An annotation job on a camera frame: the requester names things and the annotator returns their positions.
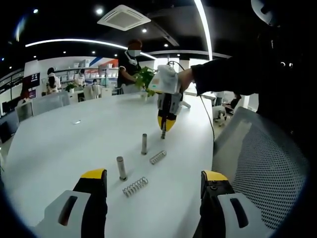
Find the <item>air conditioning vent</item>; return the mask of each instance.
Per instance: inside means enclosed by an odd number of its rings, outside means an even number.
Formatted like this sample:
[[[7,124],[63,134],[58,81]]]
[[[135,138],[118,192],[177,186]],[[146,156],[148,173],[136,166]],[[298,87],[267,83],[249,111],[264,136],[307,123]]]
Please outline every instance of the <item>air conditioning vent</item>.
[[[127,31],[150,21],[151,20],[149,18],[132,8],[120,5],[104,15],[97,23],[110,26],[121,31]]]

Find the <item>led light strip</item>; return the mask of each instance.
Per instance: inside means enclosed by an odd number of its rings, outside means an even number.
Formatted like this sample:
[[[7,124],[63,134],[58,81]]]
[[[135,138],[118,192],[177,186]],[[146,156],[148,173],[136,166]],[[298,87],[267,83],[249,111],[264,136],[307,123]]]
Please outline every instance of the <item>led light strip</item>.
[[[109,43],[109,42],[86,40],[86,39],[55,39],[55,40],[38,41],[38,42],[34,42],[34,43],[27,44],[27,45],[25,45],[25,47],[35,46],[35,45],[44,44],[44,43],[51,43],[51,42],[61,42],[61,41],[94,43],[94,44],[112,46],[112,47],[116,47],[116,48],[124,49],[124,50],[127,50],[127,49],[128,49],[128,48],[125,47],[125,46],[120,46],[120,45],[113,44],[113,43]],[[146,56],[146,57],[148,57],[148,58],[151,58],[151,59],[153,59],[153,60],[157,60],[157,58],[155,58],[155,57],[153,57],[153,56],[151,56],[151,55],[148,55],[148,54],[146,54],[146,53],[143,53],[143,52],[141,52],[141,55]]]
[[[208,23],[207,23],[207,18],[206,18],[206,14],[204,11],[204,7],[203,7],[201,0],[194,0],[194,2],[196,4],[197,10],[199,12],[200,18],[201,18],[202,23],[203,23],[204,32],[205,32],[206,41],[207,41],[209,60],[212,60],[211,39],[210,39],[210,33],[209,33],[209,28],[208,28]]]

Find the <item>metal cylinder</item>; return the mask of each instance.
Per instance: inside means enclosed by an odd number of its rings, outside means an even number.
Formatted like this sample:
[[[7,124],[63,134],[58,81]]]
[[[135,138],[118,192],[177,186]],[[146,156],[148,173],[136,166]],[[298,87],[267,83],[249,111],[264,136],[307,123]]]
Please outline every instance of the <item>metal cylinder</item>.
[[[122,156],[117,157],[118,169],[119,169],[119,178],[122,181],[126,181],[128,176],[125,172],[124,161]]]
[[[142,150],[141,154],[146,155],[147,154],[147,143],[148,143],[148,135],[145,133],[142,135]]]

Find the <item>face mask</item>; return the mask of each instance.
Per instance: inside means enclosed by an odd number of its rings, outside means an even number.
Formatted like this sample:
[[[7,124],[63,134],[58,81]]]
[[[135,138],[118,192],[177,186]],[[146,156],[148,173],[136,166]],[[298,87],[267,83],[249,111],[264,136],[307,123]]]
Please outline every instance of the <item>face mask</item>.
[[[129,53],[130,56],[135,57],[135,56],[140,55],[141,50],[128,50],[128,53]]]

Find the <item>black ceiling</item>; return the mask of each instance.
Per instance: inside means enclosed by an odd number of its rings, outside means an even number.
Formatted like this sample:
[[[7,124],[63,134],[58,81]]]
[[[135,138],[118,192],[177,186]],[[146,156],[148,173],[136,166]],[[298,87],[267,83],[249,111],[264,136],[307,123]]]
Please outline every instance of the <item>black ceiling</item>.
[[[257,34],[263,30],[264,23],[255,16],[251,9],[251,0],[204,0],[203,5],[208,19],[213,52],[234,55],[253,44]],[[0,37],[0,77],[11,70],[23,67],[24,63],[37,59],[61,56],[96,56],[111,57],[119,49],[84,43],[47,43],[25,48],[25,44],[58,38],[81,38],[107,41],[127,45],[133,38],[143,41],[143,51],[166,50],[168,43],[162,32],[154,24],[167,32],[179,46],[169,43],[168,50],[206,51],[203,26],[195,7],[194,0],[114,0],[114,1],[27,1],[5,6],[7,15],[1,14]],[[152,21],[129,31],[120,31],[97,24],[101,16],[95,14],[98,6],[104,14],[116,6],[127,5]],[[26,20],[19,42],[14,37],[17,24],[24,17]]]

